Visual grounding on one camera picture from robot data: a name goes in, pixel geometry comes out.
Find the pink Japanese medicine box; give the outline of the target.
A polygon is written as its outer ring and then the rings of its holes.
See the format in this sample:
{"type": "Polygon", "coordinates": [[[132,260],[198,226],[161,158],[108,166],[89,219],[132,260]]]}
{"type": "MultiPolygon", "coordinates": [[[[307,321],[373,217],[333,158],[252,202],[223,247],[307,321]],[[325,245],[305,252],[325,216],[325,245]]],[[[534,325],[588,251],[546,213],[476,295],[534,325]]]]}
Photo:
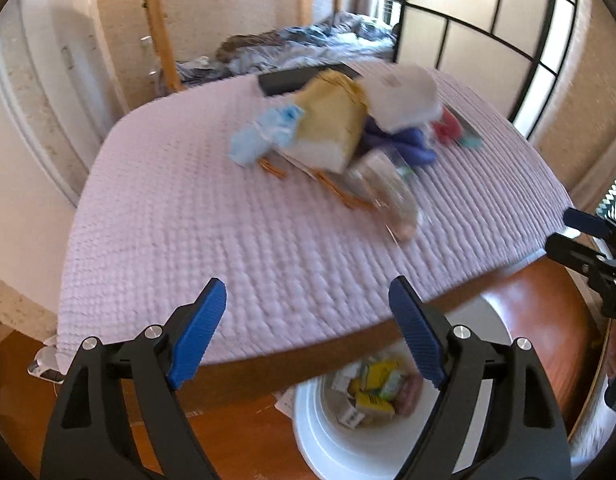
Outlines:
{"type": "Polygon", "coordinates": [[[419,397],[423,388],[423,377],[419,374],[411,374],[404,378],[401,387],[393,401],[395,413],[401,417],[409,417],[419,403],[419,397]]]}

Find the green Doublemint gum bottle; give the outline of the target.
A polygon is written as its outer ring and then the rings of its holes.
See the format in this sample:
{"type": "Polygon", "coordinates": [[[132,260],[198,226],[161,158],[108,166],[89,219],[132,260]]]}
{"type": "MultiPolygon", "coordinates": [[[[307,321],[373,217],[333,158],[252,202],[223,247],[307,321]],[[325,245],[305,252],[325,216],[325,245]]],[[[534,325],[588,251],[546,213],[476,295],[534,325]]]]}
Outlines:
{"type": "Polygon", "coordinates": [[[402,373],[401,370],[392,370],[379,390],[378,396],[381,400],[393,402],[407,377],[408,375],[402,373]]]}

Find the yellow Babo tissue pack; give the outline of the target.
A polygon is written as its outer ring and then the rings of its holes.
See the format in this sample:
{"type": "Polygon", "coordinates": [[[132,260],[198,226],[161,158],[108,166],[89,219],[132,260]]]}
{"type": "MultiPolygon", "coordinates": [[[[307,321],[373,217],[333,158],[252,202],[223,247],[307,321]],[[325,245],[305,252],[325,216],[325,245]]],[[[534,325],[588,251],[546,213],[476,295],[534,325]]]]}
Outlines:
{"type": "Polygon", "coordinates": [[[384,360],[365,364],[360,378],[360,390],[371,392],[381,390],[395,370],[398,370],[397,360],[384,360]]]}

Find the yellow green packet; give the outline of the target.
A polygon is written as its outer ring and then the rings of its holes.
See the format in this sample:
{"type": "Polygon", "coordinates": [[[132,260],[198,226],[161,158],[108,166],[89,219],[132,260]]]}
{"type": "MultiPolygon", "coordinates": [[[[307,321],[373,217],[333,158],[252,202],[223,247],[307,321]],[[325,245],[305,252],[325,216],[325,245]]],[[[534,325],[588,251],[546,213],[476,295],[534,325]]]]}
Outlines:
{"type": "Polygon", "coordinates": [[[355,408],[363,414],[375,417],[392,418],[395,415],[393,404],[374,396],[372,393],[359,391],[355,395],[355,408]]]}

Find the white yellow small box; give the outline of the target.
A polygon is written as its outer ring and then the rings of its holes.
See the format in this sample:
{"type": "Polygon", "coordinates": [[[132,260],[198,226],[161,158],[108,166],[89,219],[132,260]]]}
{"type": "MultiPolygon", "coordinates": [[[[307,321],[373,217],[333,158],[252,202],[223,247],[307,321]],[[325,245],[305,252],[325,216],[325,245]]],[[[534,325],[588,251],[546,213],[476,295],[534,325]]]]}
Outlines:
{"type": "Polygon", "coordinates": [[[348,394],[350,383],[359,377],[361,370],[361,362],[347,364],[332,374],[331,388],[337,392],[348,394]]]}

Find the white blue medicine box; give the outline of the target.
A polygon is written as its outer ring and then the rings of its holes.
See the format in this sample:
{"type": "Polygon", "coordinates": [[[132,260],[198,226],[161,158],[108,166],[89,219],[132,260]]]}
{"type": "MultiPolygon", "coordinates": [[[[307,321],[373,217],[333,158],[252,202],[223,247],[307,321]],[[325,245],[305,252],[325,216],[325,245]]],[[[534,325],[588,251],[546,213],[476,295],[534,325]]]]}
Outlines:
{"type": "Polygon", "coordinates": [[[360,412],[355,404],[347,403],[337,412],[336,418],[341,426],[355,429],[363,422],[365,414],[360,412]]]}

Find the white trash bin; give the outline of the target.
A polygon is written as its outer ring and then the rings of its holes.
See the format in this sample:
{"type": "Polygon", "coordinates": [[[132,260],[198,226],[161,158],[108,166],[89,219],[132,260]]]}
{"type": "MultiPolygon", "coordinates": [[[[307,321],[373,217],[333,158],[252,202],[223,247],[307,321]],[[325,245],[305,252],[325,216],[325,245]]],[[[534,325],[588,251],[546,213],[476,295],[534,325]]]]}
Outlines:
{"type": "Polygon", "coordinates": [[[296,387],[297,448],[320,479],[393,479],[438,394],[398,341],[296,387]]]}

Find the teal grey sponge block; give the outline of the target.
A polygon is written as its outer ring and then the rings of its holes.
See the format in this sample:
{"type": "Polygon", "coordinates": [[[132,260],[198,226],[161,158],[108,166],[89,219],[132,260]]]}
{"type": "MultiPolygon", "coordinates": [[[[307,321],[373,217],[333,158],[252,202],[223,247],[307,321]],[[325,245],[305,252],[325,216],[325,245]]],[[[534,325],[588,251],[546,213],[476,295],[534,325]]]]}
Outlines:
{"type": "Polygon", "coordinates": [[[461,126],[460,136],[455,140],[455,143],[462,146],[462,148],[470,148],[471,150],[478,150],[484,145],[482,136],[477,130],[468,122],[468,120],[455,110],[449,104],[445,104],[445,108],[449,110],[452,116],[457,119],[457,122],[461,126]]]}

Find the pink U-shaped foam piece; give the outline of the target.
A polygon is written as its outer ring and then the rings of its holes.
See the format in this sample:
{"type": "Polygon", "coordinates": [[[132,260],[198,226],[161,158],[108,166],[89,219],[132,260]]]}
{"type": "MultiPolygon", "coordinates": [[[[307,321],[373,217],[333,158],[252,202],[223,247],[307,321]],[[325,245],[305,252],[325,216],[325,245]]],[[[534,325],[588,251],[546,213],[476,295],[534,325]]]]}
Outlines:
{"type": "Polygon", "coordinates": [[[437,140],[443,145],[459,142],[462,139],[463,127],[448,107],[443,108],[441,117],[432,122],[431,126],[437,140]]]}

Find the clear snack packet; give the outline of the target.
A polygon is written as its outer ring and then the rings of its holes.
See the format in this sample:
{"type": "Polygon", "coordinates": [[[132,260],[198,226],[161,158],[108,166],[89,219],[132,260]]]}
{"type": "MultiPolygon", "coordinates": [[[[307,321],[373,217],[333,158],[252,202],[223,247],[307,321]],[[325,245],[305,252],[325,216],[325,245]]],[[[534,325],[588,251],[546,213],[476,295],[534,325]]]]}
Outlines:
{"type": "Polygon", "coordinates": [[[375,207],[396,242],[412,240],[421,220],[414,171],[392,146],[361,156],[348,168],[346,179],[355,194],[375,207]]]}

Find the dark blue foam roller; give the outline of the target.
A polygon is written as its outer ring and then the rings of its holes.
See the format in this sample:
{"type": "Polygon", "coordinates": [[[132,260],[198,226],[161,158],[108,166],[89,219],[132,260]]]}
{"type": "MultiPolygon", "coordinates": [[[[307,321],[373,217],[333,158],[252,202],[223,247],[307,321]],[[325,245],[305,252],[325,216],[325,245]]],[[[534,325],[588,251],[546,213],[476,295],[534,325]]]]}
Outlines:
{"type": "Polygon", "coordinates": [[[434,165],[436,152],[427,145],[422,129],[412,127],[388,133],[379,128],[373,117],[366,118],[362,142],[367,148],[395,151],[411,168],[434,165]]]}

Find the white cloth bag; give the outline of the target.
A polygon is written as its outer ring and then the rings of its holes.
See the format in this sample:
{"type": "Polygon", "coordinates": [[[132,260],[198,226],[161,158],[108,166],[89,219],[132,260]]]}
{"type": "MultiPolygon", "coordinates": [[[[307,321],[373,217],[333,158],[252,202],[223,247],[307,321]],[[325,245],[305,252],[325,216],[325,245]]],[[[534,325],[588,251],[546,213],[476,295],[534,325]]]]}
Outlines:
{"type": "Polygon", "coordinates": [[[370,116],[381,131],[394,134],[436,122],[443,112],[435,79],[417,65],[387,65],[360,79],[370,116]]]}

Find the black flat box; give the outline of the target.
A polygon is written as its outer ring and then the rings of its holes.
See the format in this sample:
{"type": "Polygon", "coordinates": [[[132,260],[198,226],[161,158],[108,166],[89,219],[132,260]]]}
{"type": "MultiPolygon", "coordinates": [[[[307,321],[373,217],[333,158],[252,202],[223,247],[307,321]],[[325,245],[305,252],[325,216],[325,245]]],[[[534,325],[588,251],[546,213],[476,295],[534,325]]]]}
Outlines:
{"type": "Polygon", "coordinates": [[[312,78],[327,70],[344,74],[351,79],[360,77],[360,74],[347,64],[335,63],[260,74],[258,76],[258,84],[265,96],[280,96],[281,94],[296,92],[302,89],[312,78]]]}

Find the blue rumpled bedding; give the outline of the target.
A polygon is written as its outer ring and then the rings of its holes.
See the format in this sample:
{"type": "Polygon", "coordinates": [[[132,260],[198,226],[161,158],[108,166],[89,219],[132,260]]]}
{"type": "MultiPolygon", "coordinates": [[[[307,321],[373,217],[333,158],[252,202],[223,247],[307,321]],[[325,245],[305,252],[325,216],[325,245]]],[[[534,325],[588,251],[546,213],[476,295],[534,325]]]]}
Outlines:
{"type": "Polygon", "coordinates": [[[390,61],[396,41],[395,27],[367,15],[338,11],[309,26],[230,36],[212,55],[178,61],[175,69],[181,84],[193,88],[235,76],[358,58],[390,61]]]}

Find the white wardrobe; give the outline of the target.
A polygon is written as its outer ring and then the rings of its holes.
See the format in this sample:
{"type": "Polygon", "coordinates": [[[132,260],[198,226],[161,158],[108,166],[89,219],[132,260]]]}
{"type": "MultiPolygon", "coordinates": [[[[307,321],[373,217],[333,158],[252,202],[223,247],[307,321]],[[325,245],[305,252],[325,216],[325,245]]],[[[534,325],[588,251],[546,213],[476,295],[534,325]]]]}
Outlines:
{"type": "Polygon", "coordinates": [[[97,0],[6,0],[0,93],[24,144],[70,203],[129,105],[97,0]]]}

